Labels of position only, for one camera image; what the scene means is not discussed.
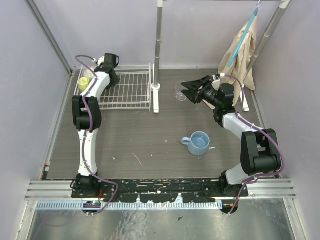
wire rack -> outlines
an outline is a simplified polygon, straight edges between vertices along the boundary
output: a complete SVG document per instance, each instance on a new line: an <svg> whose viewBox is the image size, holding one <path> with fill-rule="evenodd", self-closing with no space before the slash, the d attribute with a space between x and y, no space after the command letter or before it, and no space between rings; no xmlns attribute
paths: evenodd
<svg viewBox="0 0 320 240"><path fill-rule="evenodd" d="M82 78L85 67L82 66L79 78ZM99 99L101 110L117 109L149 109L151 108L151 64L149 70L123 71L116 73L120 82L109 89L105 89ZM74 95L80 95L78 84Z"/></svg>

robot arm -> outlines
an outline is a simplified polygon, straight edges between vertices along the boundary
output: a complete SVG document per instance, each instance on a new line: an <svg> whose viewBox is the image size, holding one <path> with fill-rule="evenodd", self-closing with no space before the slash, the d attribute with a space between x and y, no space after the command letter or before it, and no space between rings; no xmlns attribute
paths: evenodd
<svg viewBox="0 0 320 240"><path fill-rule="evenodd" d="M240 164L221 174L222 190L229 185L242 184L245 180L259 173L273 173L280 169L281 158L275 146L263 134L252 126L248 126L241 119L233 107L234 87L223 83L218 90L212 86L212 77L183 82L187 90L182 93L194 104L206 100L215 106L214 120L222 128L228 129L241 140ZM276 132L272 129L260 129L277 142Z"/></svg>
<svg viewBox="0 0 320 240"><path fill-rule="evenodd" d="M72 97L73 124L78 130L80 139L80 166L73 189L87 195L96 195L99 188L99 181L94 178L84 164L83 156L92 173L98 174L96 165L96 138L98 128L102 123L102 115L99 107L99 99L106 88L116 85L120 79L114 69L118 66L118 56L106 53L98 61L98 66L94 70L95 76L84 92ZM85 111L85 101L90 108L92 115L92 130L90 129L91 119L89 113Z"/></svg>

purple wall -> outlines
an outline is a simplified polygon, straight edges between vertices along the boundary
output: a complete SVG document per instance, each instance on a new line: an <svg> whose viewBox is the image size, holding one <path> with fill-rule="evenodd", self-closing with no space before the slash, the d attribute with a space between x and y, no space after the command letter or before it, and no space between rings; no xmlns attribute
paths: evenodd
<svg viewBox="0 0 320 240"><path fill-rule="evenodd" d="M320 1L292 0L254 66L256 95L276 130L305 226L319 239Z"/></svg>
<svg viewBox="0 0 320 240"><path fill-rule="evenodd" d="M0 8L0 239L16 237L68 80L25 1Z"/></svg>
<svg viewBox="0 0 320 240"><path fill-rule="evenodd" d="M120 56L120 65L154 62L157 0L36 0L70 65L73 57ZM254 1L165 1L160 66L217 67L256 9ZM278 6L263 2L262 36Z"/></svg>

gray wooden floor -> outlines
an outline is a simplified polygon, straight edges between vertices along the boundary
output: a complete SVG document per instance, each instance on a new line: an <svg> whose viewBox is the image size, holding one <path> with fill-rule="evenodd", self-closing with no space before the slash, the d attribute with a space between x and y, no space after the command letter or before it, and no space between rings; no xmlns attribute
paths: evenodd
<svg viewBox="0 0 320 240"><path fill-rule="evenodd" d="M240 163L240 140L215 123L213 111L204 103L177 101L175 85L215 74L214 69L161 70L160 113L148 110L105 110L96 138L96 164L103 178L218 178ZM48 179L74 179L80 164L80 142L73 125L71 99L73 79L59 134L51 158ZM250 92L250 112L241 113L259 125ZM180 143L182 137L203 131L210 137L210 149L193 156Z"/></svg>

blue hanger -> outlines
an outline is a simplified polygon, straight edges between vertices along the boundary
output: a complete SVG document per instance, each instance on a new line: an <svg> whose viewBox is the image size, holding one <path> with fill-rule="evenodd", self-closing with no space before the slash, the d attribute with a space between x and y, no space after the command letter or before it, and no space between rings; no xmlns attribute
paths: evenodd
<svg viewBox="0 0 320 240"><path fill-rule="evenodd" d="M232 58L231 58L230 61L229 61L228 67L231 67L231 65L232 65L232 63L234 62L236 56L238 55L239 49L240 49L242 43L243 43L244 40L245 40L245 37L246 37L246 35L247 35L250 27L251 27L251 24L253 23L255 17L256 17L257 14L258 14L258 10L259 10L260 4L261 4L261 0L259 0L259 2L258 2L258 4L257 4L258 7L256 8L256 10L254 11L254 13L252 14L251 19L250 19L248 25L246 26L246 28L245 28L245 30L244 30L244 33L243 33L243 35L242 35L242 37L241 37L241 39L240 39L240 41L239 41L239 43L238 43L238 46L236 47L236 49L235 49L235 51L234 51L234 53L233 53L233 55L232 55Z"/></svg>

